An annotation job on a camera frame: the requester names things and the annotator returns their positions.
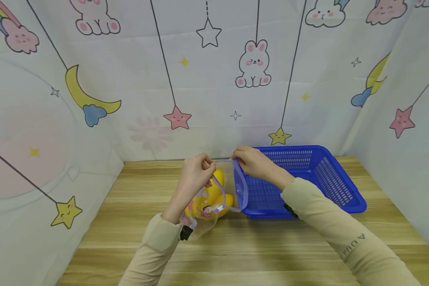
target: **backdrop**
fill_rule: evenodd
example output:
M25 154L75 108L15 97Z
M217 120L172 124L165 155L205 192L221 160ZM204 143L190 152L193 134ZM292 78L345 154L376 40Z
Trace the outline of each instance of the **backdrop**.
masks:
M339 154L361 106L380 88L378 76L414 6L30 2L67 67L79 64L81 86L97 99L122 100L99 126L110 128L123 160L204 151L226 157L239 144L320 144Z
M426 82L429 0L0 0L0 285L57 281L121 160L240 144L356 154L429 241Z

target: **person's right hand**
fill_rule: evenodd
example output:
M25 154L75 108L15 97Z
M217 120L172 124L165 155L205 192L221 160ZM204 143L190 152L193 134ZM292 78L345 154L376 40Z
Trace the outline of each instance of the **person's right hand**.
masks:
M281 190L294 179L256 148L239 146L232 154L232 159L236 158L241 159L239 163L247 175L269 181Z

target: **pink star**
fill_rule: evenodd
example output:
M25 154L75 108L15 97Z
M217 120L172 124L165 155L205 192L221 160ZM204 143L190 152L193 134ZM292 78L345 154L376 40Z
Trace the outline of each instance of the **pink star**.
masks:
M192 114L181 113L178 106L175 105L173 112L166 114L163 117L171 121L171 129L176 129L178 127L188 129L187 121L191 116Z
M402 135L402 132L404 132L405 129L410 129L415 127L415 124L410 119L410 114L412 112L412 109L413 109L413 105L405 109L404 111L397 109L396 118L391 123L391 126L389 126L390 129L394 129L396 131L397 139L400 138L400 136Z

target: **hand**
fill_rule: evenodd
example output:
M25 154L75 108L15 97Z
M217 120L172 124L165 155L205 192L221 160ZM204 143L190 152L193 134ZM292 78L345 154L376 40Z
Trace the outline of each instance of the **hand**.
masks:
M243 171L265 181L269 181L279 189L284 190L294 180L293 175L275 165L256 148L239 146L232 154L232 159L239 158Z
M211 187L210 179L215 171L215 163L206 154L185 159L181 168L181 177L168 207L162 214L164 220L177 224L184 209L202 189Z

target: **pink bunny ear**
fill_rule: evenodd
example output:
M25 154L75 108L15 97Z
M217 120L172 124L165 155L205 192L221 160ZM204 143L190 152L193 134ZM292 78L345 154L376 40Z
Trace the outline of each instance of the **pink bunny ear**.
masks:
M266 40L260 40L257 44L257 47L259 47L259 51L263 52L267 49L267 41Z
M256 48L256 43L254 41L249 41L245 45L245 52L252 52Z

